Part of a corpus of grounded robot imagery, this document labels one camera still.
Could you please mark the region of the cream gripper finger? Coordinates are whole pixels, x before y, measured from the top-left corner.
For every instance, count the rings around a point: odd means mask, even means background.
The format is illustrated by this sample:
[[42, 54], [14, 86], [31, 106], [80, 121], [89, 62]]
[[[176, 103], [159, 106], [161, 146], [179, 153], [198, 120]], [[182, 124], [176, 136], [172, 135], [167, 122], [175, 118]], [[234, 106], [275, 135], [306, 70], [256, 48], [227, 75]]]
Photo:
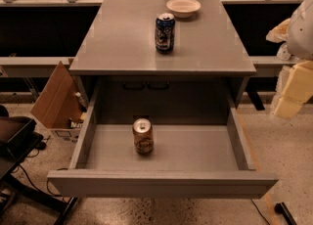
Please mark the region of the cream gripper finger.
[[273, 116], [293, 118], [313, 97], [313, 62], [304, 61], [292, 67], [283, 66], [273, 98]]
[[290, 19], [286, 19], [272, 28], [266, 35], [266, 40], [274, 43], [284, 42], [288, 39]]

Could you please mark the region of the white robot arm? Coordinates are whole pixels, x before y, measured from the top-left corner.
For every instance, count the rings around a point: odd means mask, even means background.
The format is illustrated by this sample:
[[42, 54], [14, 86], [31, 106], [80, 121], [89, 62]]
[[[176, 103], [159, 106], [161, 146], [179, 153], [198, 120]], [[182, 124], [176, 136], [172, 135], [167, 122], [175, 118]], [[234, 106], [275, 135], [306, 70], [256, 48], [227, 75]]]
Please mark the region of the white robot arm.
[[304, 0], [266, 39], [284, 42], [287, 52], [299, 58], [296, 65], [282, 68], [271, 104], [272, 119], [284, 122], [296, 116], [313, 96], [313, 0]]

